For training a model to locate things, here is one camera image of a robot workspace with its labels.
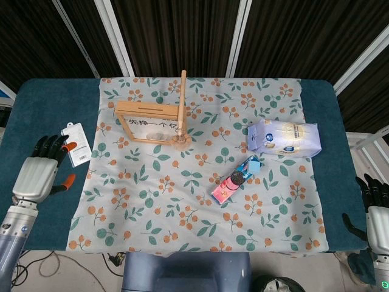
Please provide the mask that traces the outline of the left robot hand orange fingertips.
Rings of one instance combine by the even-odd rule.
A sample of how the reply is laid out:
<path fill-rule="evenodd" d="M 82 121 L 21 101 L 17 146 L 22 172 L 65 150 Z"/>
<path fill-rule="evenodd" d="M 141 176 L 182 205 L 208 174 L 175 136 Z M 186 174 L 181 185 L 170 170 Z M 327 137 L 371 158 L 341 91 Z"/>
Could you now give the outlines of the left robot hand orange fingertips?
<path fill-rule="evenodd" d="M 64 192 L 73 185 L 76 176 L 70 174 L 65 182 L 55 186 L 58 169 L 65 156 L 77 147 L 76 142 L 65 143 L 69 136 L 43 136 L 36 143 L 33 152 L 24 161 L 13 187 L 13 204 L 20 201 L 39 204 L 47 196 Z"/>

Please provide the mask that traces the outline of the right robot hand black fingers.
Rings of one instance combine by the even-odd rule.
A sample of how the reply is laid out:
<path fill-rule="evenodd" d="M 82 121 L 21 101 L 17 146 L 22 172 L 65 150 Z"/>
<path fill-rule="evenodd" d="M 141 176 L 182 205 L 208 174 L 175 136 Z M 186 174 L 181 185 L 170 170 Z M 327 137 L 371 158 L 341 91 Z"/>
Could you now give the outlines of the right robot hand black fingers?
<path fill-rule="evenodd" d="M 343 224 L 350 233 L 368 242 L 374 253 L 388 254 L 388 184 L 373 179 L 367 173 L 364 178 L 365 181 L 355 177 L 362 194 L 366 231 L 356 228 L 345 213 L 342 214 Z"/>

